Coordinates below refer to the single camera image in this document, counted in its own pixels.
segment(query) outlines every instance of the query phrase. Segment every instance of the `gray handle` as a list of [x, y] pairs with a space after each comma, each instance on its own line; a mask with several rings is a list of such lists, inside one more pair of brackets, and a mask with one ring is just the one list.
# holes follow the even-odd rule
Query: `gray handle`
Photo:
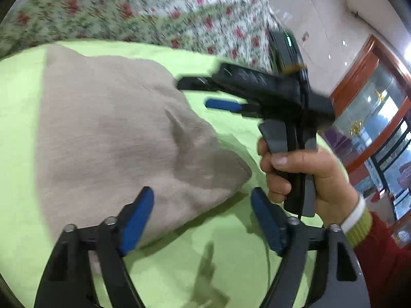
[[[287, 127], [283, 121], [267, 119], [260, 124], [258, 129], [266, 141], [270, 153], [286, 153], [288, 151], [295, 150], [288, 149]], [[291, 128], [288, 134], [289, 138], [295, 138], [294, 142], [291, 142], [291, 144], [297, 145], [295, 128]], [[313, 138], [309, 138], [307, 140], [304, 146], [305, 149], [317, 149], [315, 134]], [[279, 171], [278, 174], [291, 183], [291, 192], [284, 202], [284, 209], [290, 213], [298, 214], [301, 207], [301, 199], [303, 198], [304, 204], [302, 215], [312, 218], [315, 215], [314, 201], [316, 197], [313, 175], [305, 175], [304, 191], [301, 191], [300, 174], [288, 174], [281, 171]]]
[[[305, 149], [317, 150], [317, 140], [314, 136], [313, 138], [309, 138], [305, 142]], [[312, 218], [315, 215], [315, 197], [316, 197], [316, 190], [315, 190], [315, 182], [314, 176], [306, 174], [305, 175], [305, 187], [304, 187], [304, 206], [303, 206], [303, 216], [307, 216]]]

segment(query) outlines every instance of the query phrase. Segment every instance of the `beige cloth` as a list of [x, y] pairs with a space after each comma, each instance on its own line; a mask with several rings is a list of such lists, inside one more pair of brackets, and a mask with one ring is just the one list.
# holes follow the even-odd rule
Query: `beige cloth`
[[158, 63], [49, 47], [36, 183], [53, 238], [67, 223], [117, 215], [151, 186], [144, 245], [222, 203], [250, 175]]

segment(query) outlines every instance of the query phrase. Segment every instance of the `red sleeve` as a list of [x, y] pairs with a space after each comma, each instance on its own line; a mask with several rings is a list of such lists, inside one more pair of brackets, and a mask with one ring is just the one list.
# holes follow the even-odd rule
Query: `red sleeve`
[[411, 307], [411, 251], [397, 247], [385, 223], [375, 214], [372, 220], [371, 232], [354, 249], [371, 307]]

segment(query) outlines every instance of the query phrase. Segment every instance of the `blue gripper pad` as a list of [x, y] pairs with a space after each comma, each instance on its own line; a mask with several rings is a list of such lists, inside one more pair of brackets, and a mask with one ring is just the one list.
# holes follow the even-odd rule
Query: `blue gripper pad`
[[205, 107], [208, 109], [219, 109], [236, 113], [242, 109], [242, 105], [231, 100], [219, 100], [209, 98], [205, 101]]
[[251, 206], [271, 250], [282, 256], [286, 246], [287, 216], [280, 206], [272, 204], [261, 188], [251, 193]]
[[140, 191], [134, 203], [125, 205], [119, 213], [119, 250], [122, 256], [126, 256], [131, 250], [135, 249], [143, 234], [153, 207], [154, 192], [151, 188], [145, 186]]

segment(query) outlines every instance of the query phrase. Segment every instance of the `wooden door frame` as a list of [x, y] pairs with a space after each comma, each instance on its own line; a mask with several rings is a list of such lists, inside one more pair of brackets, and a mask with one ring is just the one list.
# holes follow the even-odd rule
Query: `wooden door frame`
[[[386, 45], [371, 35], [357, 55], [352, 67], [330, 98], [333, 101], [336, 117], [344, 111], [360, 92], [378, 64], [383, 64], [397, 79], [398, 84], [411, 98], [411, 74], [403, 62]], [[406, 98], [398, 112], [384, 131], [353, 162], [346, 166], [348, 173], [358, 169], [372, 154], [381, 148], [385, 140], [394, 132], [404, 115], [411, 108], [411, 100]]]

